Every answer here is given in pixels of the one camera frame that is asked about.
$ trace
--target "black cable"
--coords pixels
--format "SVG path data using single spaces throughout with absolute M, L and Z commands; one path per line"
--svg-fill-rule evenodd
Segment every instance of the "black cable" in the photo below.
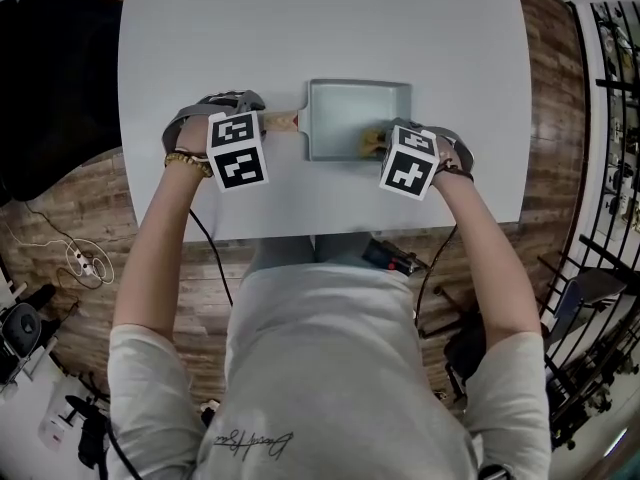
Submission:
M 207 241 L 209 242 L 211 249 L 213 249 L 213 254 L 216 257 L 216 262 L 218 263 L 218 268 L 220 269 L 220 277 L 222 278 L 224 291 L 227 292 L 227 297 L 229 298 L 229 304 L 233 306 L 233 299 L 231 298 L 231 292 L 229 291 L 229 286 L 227 285 L 227 279 L 226 277 L 224 277 L 224 270 L 222 270 L 222 262 L 220 261 L 220 255 L 218 254 L 218 250 L 216 249 L 216 246 L 213 245 L 213 240 L 211 239 L 211 236 L 209 235 L 205 227 L 202 225 L 202 222 L 200 222 L 200 219 L 196 216 L 195 213 L 193 213 L 193 210 L 189 210 L 189 215 L 191 215 L 191 218 L 196 222 L 200 230 L 204 233 L 204 236 L 207 237 Z
M 73 239 L 73 237 L 68 234 L 65 233 L 64 231 L 58 229 L 56 226 L 54 226 L 53 222 L 51 222 L 51 220 L 49 220 L 49 217 L 47 217 L 44 213 L 39 212 L 37 210 L 33 210 L 31 208 L 31 206 L 29 206 L 29 203 L 27 201 L 24 201 L 24 205 L 27 207 L 27 210 L 29 210 L 31 213 L 33 213 L 34 215 L 40 215 L 40 217 L 42 217 L 45 221 L 47 221 L 47 224 L 49 224 L 49 226 L 51 226 L 51 228 L 56 231 L 57 233 L 61 234 L 62 236 L 67 237 L 69 240 L 71 240 L 71 242 L 73 243 L 73 245 L 76 246 L 76 249 L 79 251 L 80 247 L 78 247 L 78 244 L 76 243 L 76 241 Z
M 71 304 L 71 307 L 67 310 L 67 314 L 65 315 L 65 317 L 60 320 L 60 326 L 62 327 L 62 324 L 65 323 L 65 321 L 67 320 L 67 318 L 69 318 L 71 315 L 74 315 L 75 312 L 77 311 L 77 309 L 80 307 L 80 299 L 78 299 L 76 297 L 76 301 Z
M 420 308 L 422 306 L 422 296 L 424 295 L 424 289 L 427 286 L 427 281 L 429 280 L 429 277 L 431 276 L 433 269 L 436 266 L 436 263 L 438 263 L 438 260 L 440 259 L 440 255 L 442 254 L 442 251 L 444 251 L 446 247 L 449 245 L 449 243 L 451 242 L 451 239 L 453 238 L 453 235 L 456 234 L 456 231 L 458 231 L 457 225 L 453 226 L 453 229 L 451 230 L 449 237 L 440 246 L 440 249 L 438 249 L 438 252 L 436 252 L 436 255 L 433 257 L 433 261 L 429 266 L 429 270 L 427 270 L 427 273 L 424 276 L 424 280 L 422 281 L 422 286 L 420 287 L 420 293 L 418 294 L 418 303 L 416 304 L 416 316 L 413 320 L 413 323 L 416 326 L 416 328 L 418 327 L 418 319 L 420 318 Z M 420 329 L 418 330 L 418 334 L 420 334 L 420 337 L 422 338 L 423 333 Z
M 62 286 L 62 283 L 60 282 L 60 272 L 64 272 L 71 278 L 75 279 L 76 283 L 78 283 L 81 286 L 84 286 L 87 290 L 97 290 L 104 284 L 104 281 L 101 278 L 98 278 L 100 280 L 100 284 L 98 284 L 98 286 L 90 286 L 88 284 L 84 284 L 82 281 L 80 281 L 80 279 L 78 279 L 75 275 L 73 275 L 71 271 L 69 271 L 68 269 L 64 267 L 58 267 L 58 269 L 56 270 L 56 280 L 58 281 L 58 286 L 63 290 L 68 290 L 68 288 L 65 288 L 64 286 Z
M 133 464 L 129 462 L 129 459 L 127 459 L 127 456 L 122 451 L 122 448 L 120 448 L 120 445 L 116 440 L 116 436 L 113 433 L 113 427 L 111 426 L 110 419 L 107 418 L 107 422 L 105 426 L 107 427 L 107 434 L 109 435 L 109 441 L 111 442 L 111 446 L 113 446 L 113 449 L 118 454 L 118 457 L 120 457 L 120 460 L 122 461 L 122 463 L 125 465 L 129 473 L 131 473 L 131 476 L 135 478 L 135 480 L 142 480 L 142 477 L 138 474 L 138 472 L 136 471 L 136 468 L 133 467 Z

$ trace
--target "power strip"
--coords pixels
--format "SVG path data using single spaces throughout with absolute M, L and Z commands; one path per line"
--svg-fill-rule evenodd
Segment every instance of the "power strip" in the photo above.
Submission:
M 73 256 L 78 262 L 78 265 L 80 265 L 80 268 L 82 269 L 82 272 L 84 273 L 85 276 L 97 277 L 97 272 L 95 267 L 93 266 L 92 263 L 89 262 L 89 260 L 84 256 L 84 254 L 82 254 L 78 249 L 76 249 L 73 251 Z

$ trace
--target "electrical outlet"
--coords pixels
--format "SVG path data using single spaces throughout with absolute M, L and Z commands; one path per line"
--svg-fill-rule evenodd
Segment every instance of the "electrical outlet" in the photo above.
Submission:
M 93 265 L 89 263 L 89 260 L 87 258 L 84 257 L 84 254 L 82 254 L 78 250 L 75 250 L 73 251 L 73 255 L 75 256 L 76 261 L 78 262 L 78 265 L 80 265 L 80 268 L 82 269 L 82 272 L 85 276 L 92 276 L 95 274 Z

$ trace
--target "white t-shirt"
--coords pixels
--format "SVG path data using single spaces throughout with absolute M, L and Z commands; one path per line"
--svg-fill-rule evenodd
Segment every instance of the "white t-shirt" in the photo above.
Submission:
M 472 479 L 483 463 L 547 478 L 540 336 L 488 351 L 467 382 L 463 426 L 429 389 L 412 306 L 397 273 L 330 264 L 253 273 L 231 312 L 228 388 L 208 430 L 173 345 L 143 327 L 116 327 L 118 442 L 153 479 Z M 107 460 L 110 478 L 130 478 L 112 448 Z

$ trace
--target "gray pants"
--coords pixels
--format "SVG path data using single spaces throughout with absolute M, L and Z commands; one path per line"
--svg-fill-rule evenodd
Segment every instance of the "gray pants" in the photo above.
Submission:
M 371 233 L 318 235 L 314 250 L 308 236 L 261 238 L 256 241 L 256 252 L 245 277 L 256 270 L 303 263 L 337 263 L 374 268 L 362 259 L 370 240 Z

